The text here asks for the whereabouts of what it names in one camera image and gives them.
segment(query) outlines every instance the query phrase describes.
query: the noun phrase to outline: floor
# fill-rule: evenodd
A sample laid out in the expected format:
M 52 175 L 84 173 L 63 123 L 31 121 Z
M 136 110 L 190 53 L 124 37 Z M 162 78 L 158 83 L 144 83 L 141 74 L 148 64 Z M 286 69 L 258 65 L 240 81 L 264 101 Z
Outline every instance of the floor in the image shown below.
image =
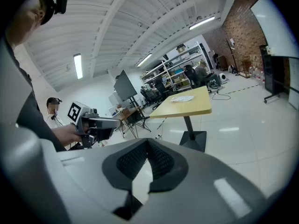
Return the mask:
M 270 93 L 264 85 L 255 79 L 226 75 L 230 81 L 219 93 L 229 93 L 231 99 L 213 100 L 213 93 L 210 94 L 212 113 L 192 116 L 193 129 L 207 131 L 206 154 L 229 165 L 269 197 L 288 183 L 297 164 L 299 112 L 288 103 L 286 94 L 265 104 L 263 98 Z M 214 99 L 227 98 L 214 96 Z M 145 112 L 149 115 L 152 109 L 148 107 Z M 187 130 L 182 117 L 148 119 L 146 124 L 152 132 L 138 127 L 139 138 L 161 134 L 163 140 L 177 145 Z M 107 144 L 133 138 L 130 132 L 125 138 L 116 132 Z M 142 203 L 148 198 L 150 182 L 152 173 L 147 162 L 133 181 L 133 194 Z

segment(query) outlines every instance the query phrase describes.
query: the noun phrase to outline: black sleeve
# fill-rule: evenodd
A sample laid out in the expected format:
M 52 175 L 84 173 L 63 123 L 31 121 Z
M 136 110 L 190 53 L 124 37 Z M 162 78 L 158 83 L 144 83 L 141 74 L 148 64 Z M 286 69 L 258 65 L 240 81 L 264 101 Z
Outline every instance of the black sleeve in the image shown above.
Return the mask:
M 28 77 L 27 73 L 21 68 L 19 68 L 19 70 L 32 87 L 30 78 Z M 32 130 L 39 138 L 50 140 L 51 142 L 53 142 L 57 152 L 66 150 L 60 143 L 56 135 L 49 128 L 47 123 L 43 120 L 43 115 L 38 110 L 37 101 L 33 91 L 22 107 L 17 123 L 20 126 Z

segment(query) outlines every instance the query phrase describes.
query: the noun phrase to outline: whiteboard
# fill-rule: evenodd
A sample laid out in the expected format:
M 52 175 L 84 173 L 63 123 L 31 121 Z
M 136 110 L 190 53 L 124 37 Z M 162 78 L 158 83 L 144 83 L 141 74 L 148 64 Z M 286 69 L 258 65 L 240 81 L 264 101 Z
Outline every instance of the whiteboard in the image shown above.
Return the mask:
M 273 56 L 299 58 L 299 46 L 283 15 L 272 0 L 258 0 L 251 7 Z

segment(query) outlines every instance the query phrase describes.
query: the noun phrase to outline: black screen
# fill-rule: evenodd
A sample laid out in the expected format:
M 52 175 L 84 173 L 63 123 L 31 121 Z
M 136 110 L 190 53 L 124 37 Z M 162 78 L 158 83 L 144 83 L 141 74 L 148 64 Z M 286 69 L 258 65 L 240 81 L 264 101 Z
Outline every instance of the black screen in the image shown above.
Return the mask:
M 134 95 L 137 95 L 136 90 L 134 89 L 132 83 L 130 82 L 124 70 L 121 72 L 118 79 L 116 80 L 114 88 L 122 101 L 125 101 L 133 97 Z

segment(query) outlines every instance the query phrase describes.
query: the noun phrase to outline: white round object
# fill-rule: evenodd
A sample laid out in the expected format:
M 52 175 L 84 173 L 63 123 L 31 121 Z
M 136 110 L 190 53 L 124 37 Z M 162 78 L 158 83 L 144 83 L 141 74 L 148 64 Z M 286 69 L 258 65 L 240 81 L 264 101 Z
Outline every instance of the white round object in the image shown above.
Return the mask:
M 228 82 L 228 79 L 226 78 L 226 75 L 224 73 L 220 73 L 219 79 L 220 79 L 221 84 L 225 84 Z

